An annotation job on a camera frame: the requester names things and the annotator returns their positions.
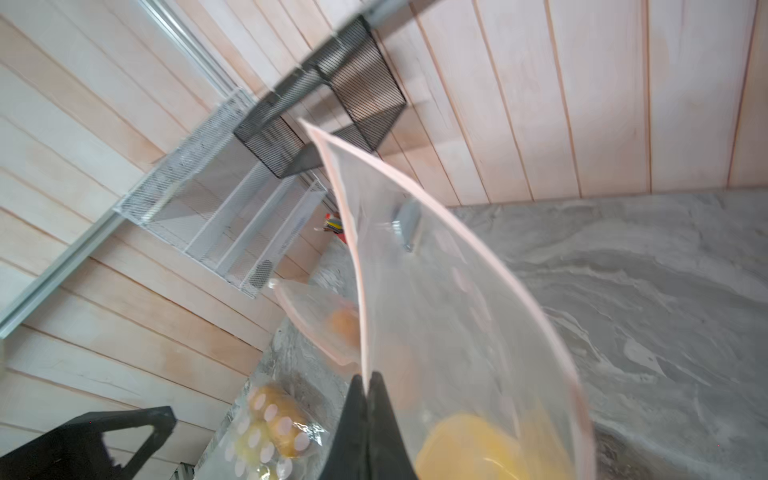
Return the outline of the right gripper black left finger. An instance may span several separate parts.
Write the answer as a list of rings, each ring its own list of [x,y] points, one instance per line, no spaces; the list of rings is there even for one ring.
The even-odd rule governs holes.
[[[334,441],[319,479],[366,479],[367,442],[367,399],[363,379],[355,375],[350,382]]]

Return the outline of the black mesh wall basket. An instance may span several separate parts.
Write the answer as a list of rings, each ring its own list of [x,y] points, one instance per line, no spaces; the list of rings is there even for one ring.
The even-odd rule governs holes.
[[[371,153],[406,106],[369,22],[358,15],[259,100],[234,136],[283,179],[322,166],[300,119]]]

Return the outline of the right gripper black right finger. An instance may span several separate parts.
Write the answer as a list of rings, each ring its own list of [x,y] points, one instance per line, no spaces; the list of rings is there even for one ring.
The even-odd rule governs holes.
[[[366,479],[417,480],[380,372],[372,373],[366,401]]]

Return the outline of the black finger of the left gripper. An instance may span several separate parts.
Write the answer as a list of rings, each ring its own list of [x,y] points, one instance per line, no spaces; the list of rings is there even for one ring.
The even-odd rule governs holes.
[[[177,424],[169,406],[88,412],[1,457],[3,479],[132,479],[165,444]],[[125,464],[108,452],[108,432],[150,427]]]

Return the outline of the yellow plastic tray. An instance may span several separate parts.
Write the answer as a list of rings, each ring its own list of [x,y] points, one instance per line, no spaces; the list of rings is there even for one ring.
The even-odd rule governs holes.
[[[573,462],[545,416],[520,421],[519,439],[484,418],[440,422],[414,461],[420,479],[574,479]]]

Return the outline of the clear zipper bag pink zip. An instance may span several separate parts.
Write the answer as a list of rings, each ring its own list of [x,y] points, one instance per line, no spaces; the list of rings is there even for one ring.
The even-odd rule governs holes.
[[[318,479],[348,382],[311,360],[264,357],[195,468],[196,479]]]

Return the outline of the clear zipper bag pink dots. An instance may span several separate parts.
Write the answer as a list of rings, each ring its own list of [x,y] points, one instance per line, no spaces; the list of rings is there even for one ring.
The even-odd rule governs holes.
[[[597,473],[588,405],[568,349],[500,259],[410,177],[307,125],[351,254],[367,397],[380,372],[411,464],[442,421],[470,414],[515,439],[545,416],[574,479]]]

